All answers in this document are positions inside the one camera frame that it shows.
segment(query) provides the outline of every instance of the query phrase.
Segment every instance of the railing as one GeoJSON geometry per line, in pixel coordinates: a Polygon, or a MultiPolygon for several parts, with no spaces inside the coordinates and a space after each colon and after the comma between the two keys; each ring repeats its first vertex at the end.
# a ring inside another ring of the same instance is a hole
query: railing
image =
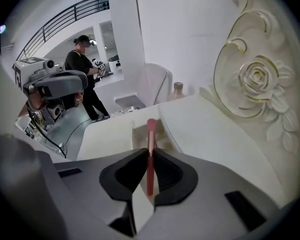
{"type": "Polygon", "coordinates": [[[109,0],[83,0],[68,7],[50,19],[33,35],[16,60],[32,57],[46,41],[68,25],[107,9],[109,9],[109,0]]]}

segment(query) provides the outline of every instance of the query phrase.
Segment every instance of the person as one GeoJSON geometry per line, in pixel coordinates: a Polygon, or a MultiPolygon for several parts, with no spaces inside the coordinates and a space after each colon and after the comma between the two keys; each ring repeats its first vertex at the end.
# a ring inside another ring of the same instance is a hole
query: person
{"type": "Polygon", "coordinates": [[[84,89],[83,106],[91,118],[91,120],[101,120],[103,117],[108,119],[109,113],[106,108],[99,100],[96,92],[94,91],[95,80],[94,75],[103,74],[103,70],[99,68],[93,68],[91,61],[85,56],[86,48],[90,47],[90,37],[81,35],[74,39],[75,47],[74,50],[70,51],[65,59],[64,67],[65,70],[78,70],[82,71],[87,75],[88,87],[84,89]],[[98,118],[94,107],[99,110],[103,116],[98,118]]]}

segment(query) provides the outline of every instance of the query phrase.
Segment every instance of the white wall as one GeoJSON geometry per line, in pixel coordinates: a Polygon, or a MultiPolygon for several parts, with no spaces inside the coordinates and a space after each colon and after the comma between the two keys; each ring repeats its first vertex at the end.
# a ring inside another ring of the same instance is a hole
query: white wall
{"type": "MultiPolygon", "coordinates": [[[[113,48],[113,49],[107,49],[107,50],[106,50],[106,56],[107,56],[107,58],[111,58],[111,57],[113,57],[113,56],[115,56],[115,55],[117,55],[117,54],[118,54],[118,53],[117,53],[117,49],[116,49],[116,48],[113,48]]],[[[94,53],[88,54],[88,55],[86,55],[86,57],[87,57],[90,61],[92,61],[92,59],[100,60],[100,55],[99,55],[98,52],[94,52],[94,53]]]]}
{"type": "Polygon", "coordinates": [[[11,49],[1,52],[0,61],[6,74],[13,82],[15,82],[15,72],[12,69],[12,66],[15,63],[13,50],[11,49]]]}
{"type": "Polygon", "coordinates": [[[103,22],[108,22],[110,18],[110,10],[103,10],[98,13],[91,14],[87,17],[77,20],[76,22],[66,26],[63,30],[59,31],[47,42],[45,42],[33,56],[45,57],[50,51],[57,47],[62,42],[69,39],[76,33],[85,30],[91,26],[98,25],[103,22]]]}
{"type": "Polygon", "coordinates": [[[16,31],[27,20],[33,10],[38,7],[45,0],[20,0],[13,8],[4,24],[7,26],[4,33],[1,35],[2,46],[11,44],[16,31]]]}
{"type": "Polygon", "coordinates": [[[128,85],[137,89],[145,64],[136,0],[109,0],[111,22],[122,72],[128,85]]]}
{"type": "Polygon", "coordinates": [[[55,48],[46,54],[46,58],[57,60],[66,58],[67,54],[75,48],[75,44],[71,41],[66,41],[58,44],[55,48]]]}
{"type": "Polygon", "coordinates": [[[41,4],[34,4],[32,13],[14,33],[12,39],[12,42],[14,42],[13,59],[15,60],[18,57],[27,42],[46,22],[80,1],[82,0],[45,0],[41,4]]]}
{"type": "Polygon", "coordinates": [[[231,0],[137,0],[146,63],[172,72],[184,93],[213,81],[218,54],[239,11],[231,0]]]}

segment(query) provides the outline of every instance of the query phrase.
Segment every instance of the cable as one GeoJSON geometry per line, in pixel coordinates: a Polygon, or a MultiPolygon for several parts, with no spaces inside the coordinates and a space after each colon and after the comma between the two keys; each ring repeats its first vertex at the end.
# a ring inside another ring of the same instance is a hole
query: cable
{"type": "Polygon", "coordinates": [[[54,147],[52,147],[52,146],[49,146],[47,143],[45,143],[44,145],[45,145],[46,147],[49,147],[49,148],[52,149],[52,150],[55,150],[55,151],[58,150],[57,148],[54,148],[54,147]]]}
{"type": "Polygon", "coordinates": [[[61,114],[61,117],[64,117],[65,114],[68,114],[68,113],[69,113],[69,109],[68,109],[68,110],[65,110],[65,111],[61,114]]]}
{"type": "Polygon", "coordinates": [[[37,128],[37,130],[42,134],[43,137],[45,137],[49,142],[51,142],[53,145],[55,145],[60,151],[61,153],[63,154],[64,158],[67,158],[67,155],[65,154],[65,152],[62,150],[61,147],[59,147],[56,143],[54,143],[51,139],[49,139],[45,134],[44,132],[40,129],[40,127],[37,125],[37,123],[35,122],[34,118],[33,118],[33,115],[32,115],[32,112],[28,109],[28,113],[29,113],[29,117],[32,121],[32,123],[34,124],[34,126],[37,128]]]}
{"type": "Polygon", "coordinates": [[[62,148],[64,148],[65,145],[68,143],[68,141],[69,141],[71,135],[76,131],[76,129],[78,129],[78,127],[79,127],[80,125],[82,125],[83,123],[85,123],[85,122],[87,122],[87,121],[89,121],[89,120],[91,120],[91,119],[89,118],[89,119],[83,121],[82,123],[80,123],[80,124],[79,124],[79,125],[71,132],[71,134],[70,134],[70,136],[68,137],[68,139],[66,140],[66,142],[62,145],[62,148]]]}

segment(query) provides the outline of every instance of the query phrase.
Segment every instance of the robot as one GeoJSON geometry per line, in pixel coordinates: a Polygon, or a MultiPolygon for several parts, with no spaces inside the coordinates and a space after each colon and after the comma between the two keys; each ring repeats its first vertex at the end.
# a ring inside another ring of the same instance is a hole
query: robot
{"type": "Polygon", "coordinates": [[[92,59],[92,65],[101,70],[105,69],[106,67],[102,61],[96,60],[95,58],[92,59]]]}
{"type": "Polygon", "coordinates": [[[13,65],[15,84],[27,96],[38,91],[44,107],[36,109],[31,100],[26,105],[32,112],[40,111],[45,125],[53,125],[65,110],[77,107],[76,93],[88,86],[85,73],[78,70],[57,71],[53,60],[31,57],[13,65]]]}
{"type": "MultiPolygon", "coordinates": [[[[17,61],[14,70],[28,97],[41,89],[50,122],[75,107],[74,94],[88,84],[81,72],[55,71],[43,58],[17,61]]],[[[27,105],[35,110],[30,100],[27,105]]],[[[47,153],[0,135],[0,193],[25,230],[53,240],[259,239],[282,215],[265,193],[225,166],[160,148],[152,154],[159,194],[139,232],[132,195],[147,171],[148,148],[54,164],[47,153]]]]}

